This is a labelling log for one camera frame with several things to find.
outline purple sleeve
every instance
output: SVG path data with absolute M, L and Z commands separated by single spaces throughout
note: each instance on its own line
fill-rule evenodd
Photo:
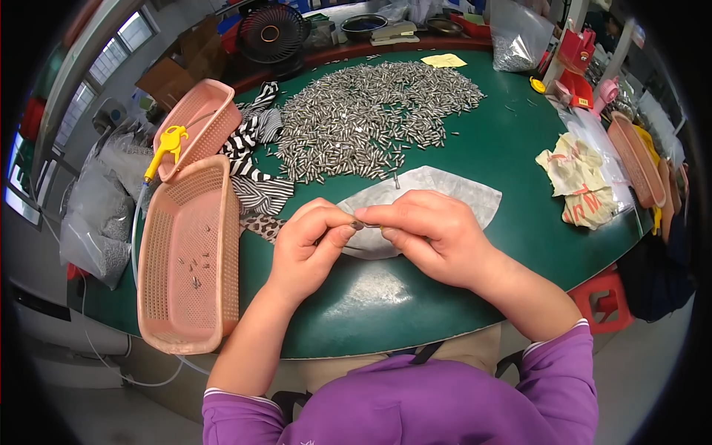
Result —
M 593 337 L 581 319 L 567 333 L 524 351 L 517 389 L 537 408 L 561 444 L 592 444 L 598 425 Z
M 217 388 L 203 398 L 203 445 L 275 445 L 284 430 L 274 402 Z

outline hand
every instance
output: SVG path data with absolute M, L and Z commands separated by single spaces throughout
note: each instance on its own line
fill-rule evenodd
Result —
M 383 237 L 430 278 L 476 293 L 491 280 L 486 265 L 497 250 L 462 201 L 411 190 L 391 205 L 358 209 L 355 216 L 383 226 Z
M 277 235 L 272 271 L 265 287 L 299 305 L 319 289 L 341 250 L 356 233 L 349 225 L 353 221 L 352 215 L 323 198 L 304 204 Z

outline beige pants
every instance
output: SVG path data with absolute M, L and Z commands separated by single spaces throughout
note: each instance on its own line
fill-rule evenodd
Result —
M 499 358 L 501 332 L 501 323 L 497 323 L 473 333 L 445 340 L 431 358 L 463 362 L 494 375 Z M 422 349 L 421 346 L 416 351 L 420 352 Z M 317 389 L 334 379 L 345 376 L 350 370 L 356 370 L 387 358 L 388 354 L 382 353 L 358 357 L 299 360 L 298 369 L 306 383 L 307 391 L 314 394 Z

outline fan grille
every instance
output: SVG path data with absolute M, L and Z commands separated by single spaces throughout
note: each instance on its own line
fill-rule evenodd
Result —
M 291 6 L 271 4 L 250 13 L 240 22 L 240 51 L 259 63 L 277 63 L 302 46 L 303 19 Z

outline pink plastic basket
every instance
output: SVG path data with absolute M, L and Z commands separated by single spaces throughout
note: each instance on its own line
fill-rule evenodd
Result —
M 641 207 L 662 208 L 665 205 L 665 189 L 645 143 L 623 113 L 614 111 L 611 119 L 613 122 L 608 127 L 608 138 L 628 171 Z
M 138 326 L 167 354 L 211 352 L 237 325 L 240 206 L 229 170 L 227 157 L 208 157 L 151 198 L 138 263 Z
M 235 90 L 217 80 L 203 79 L 198 82 L 168 113 L 161 128 L 153 138 L 153 152 L 161 145 L 161 135 L 173 125 L 186 126 L 209 112 L 215 114 L 196 121 L 187 129 L 189 138 L 181 138 L 178 163 L 172 154 L 163 157 L 158 166 L 158 175 L 168 181 L 180 169 L 205 157 L 215 155 L 227 141 L 228 136 L 242 122 L 242 115 L 232 102 Z

